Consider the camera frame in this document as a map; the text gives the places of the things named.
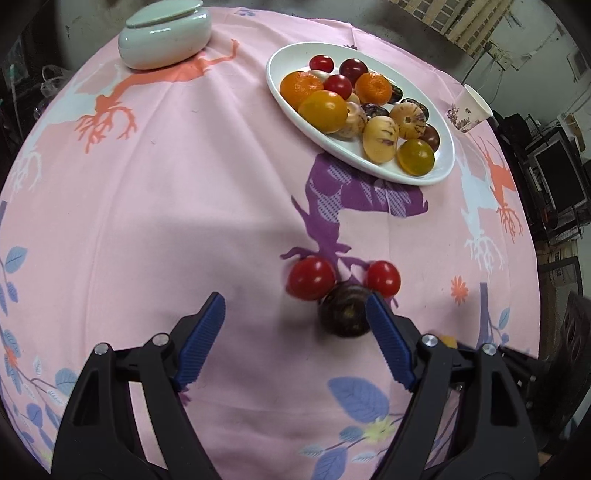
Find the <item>jar lid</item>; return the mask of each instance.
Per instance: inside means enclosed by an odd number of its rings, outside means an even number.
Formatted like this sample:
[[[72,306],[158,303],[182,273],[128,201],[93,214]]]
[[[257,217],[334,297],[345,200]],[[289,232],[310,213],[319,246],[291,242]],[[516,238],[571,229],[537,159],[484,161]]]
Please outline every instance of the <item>jar lid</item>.
[[[202,5],[202,0],[162,0],[143,7],[132,15],[125,25],[128,28],[141,28],[170,22],[192,14]]]

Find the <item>blue gripper pad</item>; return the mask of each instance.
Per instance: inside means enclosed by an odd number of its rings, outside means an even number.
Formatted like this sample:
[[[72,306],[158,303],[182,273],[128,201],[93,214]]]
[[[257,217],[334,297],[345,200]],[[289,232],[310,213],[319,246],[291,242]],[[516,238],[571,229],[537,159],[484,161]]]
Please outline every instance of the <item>blue gripper pad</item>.
[[[376,295],[371,295],[365,303],[365,315],[394,380],[412,390],[417,381],[412,353]]]
[[[226,317],[226,301],[217,294],[207,310],[199,314],[202,318],[195,325],[178,354],[178,371],[174,376],[178,391],[197,380],[217,334],[222,328]]]

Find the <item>table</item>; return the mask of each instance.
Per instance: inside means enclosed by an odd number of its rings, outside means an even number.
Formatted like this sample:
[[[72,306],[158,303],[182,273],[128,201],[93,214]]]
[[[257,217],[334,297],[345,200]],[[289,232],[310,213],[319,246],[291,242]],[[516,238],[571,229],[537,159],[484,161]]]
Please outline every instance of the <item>table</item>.
[[[348,24],[211,12],[204,53],[164,70],[132,74],[111,41],[26,140],[0,197],[2,399],[49,468],[93,346],[142,345],[218,291],[226,323],[181,397],[221,476],[369,478],[409,395],[373,336],[319,330],[316,305],[285,293],[287,272],[320,251],[358,283],[368,262],[390,260],[402,276],[392,307],[422,332],[535,354],[536,259],[515,184],[487,124],[454,134],[457,164],[435,186],[359,174],[280,111],[264,77],[275,50],[356,46],[441,111],[460,85]],[[141,389],[133,396],[148,458],[162,464]],[[456,410],[452,396],[431,462]]]

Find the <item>red cherry tomato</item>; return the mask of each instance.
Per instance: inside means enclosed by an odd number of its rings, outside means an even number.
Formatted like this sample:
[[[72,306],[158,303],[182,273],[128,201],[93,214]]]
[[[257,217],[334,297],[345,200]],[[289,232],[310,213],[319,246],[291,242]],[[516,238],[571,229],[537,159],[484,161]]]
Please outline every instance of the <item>red cherry tomato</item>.
[[[343,100],[348,100],[353,92],[353,85],[347,77],[342,75],[331,75],[324,82],[324,89],[338,93]]]
[[[351,82],[351,85],[355,85],[359,77],[367,72],[367,65],[358,59],[345,60],[340,64],[339,73],[345,75]]]
[[[320,257],[307,257],[296,263],[287,279],[287,293],[300,300],[320,300],[335,286],[332,265]]]
[[[334,67],[335,63],[326,55],[317,55],[310,60],[310,70],[322,70],[323,72],[331,73]]]
[[[382,294],[385,299],[400,291],[400,273],[390,262],[380,260],[372,263],[365,277],[365,286]]]

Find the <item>orange flower print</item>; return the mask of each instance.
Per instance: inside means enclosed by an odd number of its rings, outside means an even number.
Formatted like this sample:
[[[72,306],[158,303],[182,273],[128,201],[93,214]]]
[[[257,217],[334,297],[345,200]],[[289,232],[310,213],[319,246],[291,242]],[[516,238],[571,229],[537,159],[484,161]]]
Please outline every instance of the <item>orange flower print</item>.
[[[5,348],[5,350],[6,350],[6,356],[8,358],[8,365],[10,365],[13,368],[16,368],[18,366],[17,365],[17,356],[14,354],[14,351],[10,347]]]
[[[462,281],[462,277],[453,277],[452,279],[452,297],[453,300],[458,304],[461,305],[462,302],[466,301],[466,297],[468,296],[468,287],[466,287],[466,283]]]

